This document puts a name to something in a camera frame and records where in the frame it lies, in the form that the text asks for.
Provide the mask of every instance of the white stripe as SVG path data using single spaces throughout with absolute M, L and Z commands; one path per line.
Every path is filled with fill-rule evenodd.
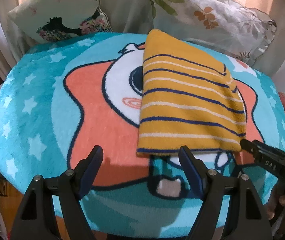
M 210 74 L 210 75 L 214 75 L 214 76 L 217 76 L 217 77 L 220 77 L 220 78 L 224 77 L 222 75 L 218 75 L 218 74 L 215 74 L 215 73 L 212 73 L 212 72 L 209 72 L 209 71 L 204 71 L 204 70 L 200 70 L 200 69 L 196 69 L 196 68 L 192 68 L 192 67 L 186 67 L 186 66 L 179 65 L 179 64 L 176 64 L 176 63 L 173 63 L 173 62 L 170 62 L 170 61 L 155 61 L 155 62 L 151 62 L 149 64 L 144 65 L 142 68 L 144 69 L 144 68 L 146 68 L 146 67 L 148 67 L 150 65 L 158 64 L 158 63 L 165 63 L 165 64 L 170 64 L 170 65 L 175 65 L 175 66 L 178 66 L 178 67 L 183 67 L 185 69 L 190 69 L 190 70 L 199 71 L 199 72 L 207 73 L 207 74 Z
M 156 101 L 156 102 L 150 102 L 150 103 L 147 103 L 147 104 L 143 105 L 141 107 L 141 110 L 145 109 L 147 107 L 150 107 L 150 106 L 172 106 L 172 107 L 181 108 L 181 109 L 200 110 L 200 111 L 204 111 L 204 112 L 210 113 L 212 115 L 221 117 L 223 119 L 226 119 L 226 120 L 228 120 L 228 121 L 230 121 L 230 122 L 232 122 L 234 124 L 246 125 L 246 122 L 236 122 L 236 121 L 230 119 L 229 117 L 227 117 L 225 115 L 217 114 L 215 112 L 210 111 L 207 108 L 203 108 L 203 107 L 199 107 L 199 106 L 185 106 L 185 105 L 178 105 L 178 104 L 174 104 L 174 103 L 170 103 L 170 102 Z
M 203 135 L 203 134 L 184 134 L 184 133 L 161 133 L 161 132 L 151 132 L 151 133 L 141 133 L 141 137 L 170 137 L 170 138 L 199 138 L 199 139 L 215 139 L 223 142 L 236 143 L 239 145 L 239 142 L 233 139 L 222 138 L 213 135 Z
M 217 95 L 221 96 L 222 98 L 225 98 L 225 99 L 228 99 L 228 100 L 231 100 L 231 101 L 235 101 L 235 102 L 243 102 L 241 99 L 236 99 L 236 98 L 233 98 L 233 97 L 226 97 L 226 96 L 222 95 L 221 93 L 219 93 L 218 91 L 216 91 L 215 89 L 198 86 L 198 85 L 195 85 L 195 84 L 183 82 L 183 81 L 180 81 L 180 80 L 177 80 L 177 79 L 172 79 L 172 78 L 161 78 L 161 77 L 160 78 L 149 78 L 149 79 L 147 79 L 144 82 L 144 85 L 146 85 L 148 82 L 153 81 L 153 80 L 167 80 L 167 81 L 176 82 L 176 83 L 179 83 L 179 84 L 182 84 L 182 85 L 187 85 L 187 86 L 190 86 L 190 87 L 205 89 L 205 90 L 212 91 L 212 92 L 216 93 Z

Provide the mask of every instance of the cartoon character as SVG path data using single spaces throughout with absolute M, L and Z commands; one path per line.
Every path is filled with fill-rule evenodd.
M 65 89 L 81 111 L 67 165 L 75 168 L 94 145 L 100 145 L 104 149 L 104 160 L 93 183 L 97 189 L 110 190 L 146 181 L 151 194 L 158 197 L 193 197 L 176 157 L 141 158 L 135 154 L 143 86 L 143 52 L 144 44 L 127 44 L 119 51 L 117 59 L 82 65 L 67 74 Z M 257 95 L 240 81 L 237 86 L 246 107 L 247 138 L 262 140 L 252 116 Z M 236 157 L 237 164 L 252 163 L 247 154 Z M 221 171 L 233 159 L 228 153 L 198 157 L 217 164 Z

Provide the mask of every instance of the white pillow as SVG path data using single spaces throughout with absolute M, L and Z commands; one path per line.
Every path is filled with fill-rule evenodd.
M 39 43 L 112 31 L 99 0 L 27 0 L 8 16 Z
M 154 28 L 252 66 L 273 41 L 268 15 L 233 0 L 150 0 Z

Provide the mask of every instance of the folded towel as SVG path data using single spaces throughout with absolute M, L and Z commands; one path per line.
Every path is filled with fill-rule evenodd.
M 137 154 L 241 150 L 246 116 L 236 82 L 220 61 L 159 30 L 145 43 Z

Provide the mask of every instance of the star-shaped pattern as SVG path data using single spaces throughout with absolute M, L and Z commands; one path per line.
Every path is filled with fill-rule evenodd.
M 58 84 L 59 82 L 61 82 L 61 78 L 62 78 L 62 76 L 57 76 L 57 77 L 55 77 L 55 82 L 54 82 L 54 84 L 52 85 L 53 88 L 55 88 L 55 87 L 57 86 L 57 84 Z
M 53 62 L 59 62 L 59 61 L 61 61 L 61 60 L 64 59 L 66 56 L 63 56 L 63 55 L 61 54 L 61 52 L 58 52 L 58 53 L 56 53 L 56 54 L 50 55 L 50 57 L 51 57 L 51 61 L 50 61 L 49 63 L 53 63 Z
M 4 136 L 6 139 L 8 138 L 8 135 L 11 131 L 11 128 L 10 128 L 10 121 L 8 121 L 8 123 L 6 123 L 4 126 L 3 126 L 3 134 L 2 136 Z
M 12 158 L 11 160 L 6 161 L 7 164 L 7 174 L 10 175 L 13 179 L 16 179 L 16 173 L 18 169 L 15 165 L 15 159 Z
M 78 41 L 77 43 L 78 43 L 79 46 L 90 47 L 95 42 L 96 42 L 95 40 L 85 39 L 85 40 Z
M 35 52 L 37 52 L 37 50 L 38 50 L 38 48 L 36 48 L 36 46 L 34 46 L 33 48 L 31 48 L 31 49 L 29 50 L 28 53 L 35 53 Z
M 56 45 L 56 44 L 52 44 L 52 45 L 49 47 L 48 52 L 53 52 L 56 48 L 57 48 L 57 45 Z
M 284 138 L 281 139 L 281 144 L 282 144 L 283 148 L 285 149 L 285 141 L 284 141 Z
M 31 73 L 29 76 L 27 76 L 26 78 L 25 78 L 25 81 L 24 81 L 24 83 L 22 84 L 22 85 L 25 85 L 25 84 L 30 84 L 30 81 L 32 81 L 33 79 L 35 78 L 35 76 L 34 76 L 34 74 L 33 73 Z
M 272 107 L 276 106 L 276 100 L 274 100 L 274 98 L 272 96 L 270 96 L 270 98 L 269 98 L 269 103 Z
M 5 99 L 4 99 L 4 108 L 7 108 L 11 102 L 12 98 L 11 96 L 7 96 Z
M 284 128 L 284 130 L 285 130 L 285 121 L 282 120 L 282 121 L 281 121 L 281 124 L 283 125 L 283 128 Z
M 30 99 L 25 100 L 25 107 L 23 108 L 22 112 L 27 112 L 28 114 L 31 114 L 32 109 L 37 105 L 37 102 L 34 100 L 34 96 L 32 96 Z
M 30 145 L 29 155 L 33 155 L 41 161 L 41 155 L 47 146 L 41 142 L 40 134 L 37 134 L 35 138 L 28 138 L 28 143 Z
M 11 83 L 13 80 L 14 80 L 13 77 L 7 77 L 6 80 L 5 80 L 5 82 L 4 82 L 4 84 L 3 84 L 3 86 L 4 86 L 4 85 L 10 85 L 10 83 Z
M 270 86 L 270 88 L 271 88 L 271 90 L 272 90 L 272 92 L 273 92 L 274 94 L 277 94 L 277 90 L 276 90 L 276 88 L 275 88 L 274 86 Z

